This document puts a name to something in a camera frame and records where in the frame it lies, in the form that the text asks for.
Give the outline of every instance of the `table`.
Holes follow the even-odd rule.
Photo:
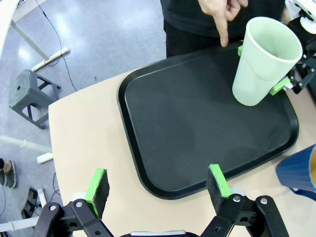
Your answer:
[[[16,9],[19,0],[0,0],[0,57],[4,45],[4,41],[9,29],[9,26],[16,30],[16,32],[35,50],[44,60],[32,67],[35,72],[43,66],[49,64],[53,60],[61,57],[63,54],[70,51],[68,47],[58,50],[51,56],[47,56],[44,51],[12,20],[13,13]]]
[[[162,200],[145,190],[134,167],[117,103],[117,88],[125,74],[105,80],[49,106],[54,162],[61,196],[67,204],[72,195],[88,188],[97,167],[106,168],[110,195],[103,221],[114,236],[131,231],[186,230],[201,234],[215,215],[207,191],[178,200]],[[307,90],[288,92],[297,113],[300,132],[285,155],[316,142],[316,107]],[[255,200],[274,198],[290,236],[313,236],[316,203],[293,194],[276,176],[276,158],[228,183],[245,190]],[[75,233],[83,237],[83,231]],[[249,236],[235,227],[231,236]]]

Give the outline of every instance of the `plastic stool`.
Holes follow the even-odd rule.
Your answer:
[[[38,86],[38,79],[43,81],[43,84]],[[52,86],[54,98],[41,91],[47,85]],[[48,109],[50,104],[59,99],[57,90],[60,88],[61,87],[59,85],[47,80],[46,78],[43,78],[30,70],[24,70],[11,85],[9,107],[32,124],[36,125],[40,129],[44,129],[42,123],[48,119],[48,112],[38,120],[34,121],[31,106],[40,106]],[[23,113],[23,109],[26,107],[28,109],[28,116]]]

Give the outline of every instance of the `shoe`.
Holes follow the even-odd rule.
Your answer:
[[[14,189],[17,183],[17,178],[16,178],[16,172],[15,172],[15,166],[14,166],[14,162],[9,160],[7,162],[11,163],[11,169],[9,172],[5,172],[4,174],[6,175],[6,185],[11,188]]]
[[[6,185],[6,175],[4,174],[3,169],[0,169],[0,184],[2,186]]]

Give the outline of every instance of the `person's finger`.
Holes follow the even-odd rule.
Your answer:
[[[213,16],[217,31],[221,38],[221,45],[226,47],[228,44],[227,20],[224,13]]]
[[[240,11],[240,4],[237,0],[229,0],[227,10],[225,12],[226,19],[228,21],[234,20]]]
[[[243,6],[243,7],[247,7],[248,6],[248,0],[238,0],[238,3]]]

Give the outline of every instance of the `floor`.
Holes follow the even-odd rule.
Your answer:
[[[165,58],[165,34],[158,0],[125,0],[123,4],[120,0],[39,2],[55,26],[62,46],[71,49],[65,58],[77,89]],[[34,8],[35,0],[27,0],[24,4],[15,15],[18,25],[47,54],[53,54],[60,49],[54,30],[39,8]],[[40,61],[40,56],[10,28],[0,59],[0,134],[51,146],[48,122],[46,129],[40,130],[8,107],[10,83],[24,69]],[[62,86],[61,98],[74,93],[63,60],[38,73]],[[53,161],[37,164],[36,157],[41,154],[0,142],[0,157],[13,160],[18,175],[16,189],[4,188],[6,203],[0,223],[21,219],[29,187],[44,188],[46,199],[51,198],[54,164]],[[58,195],[53,201],[61,203]],[[0,213],[3,207],[4,195],[0,188]],[[33,229],[28,228],[10,234],[29,237],[32,233]]]

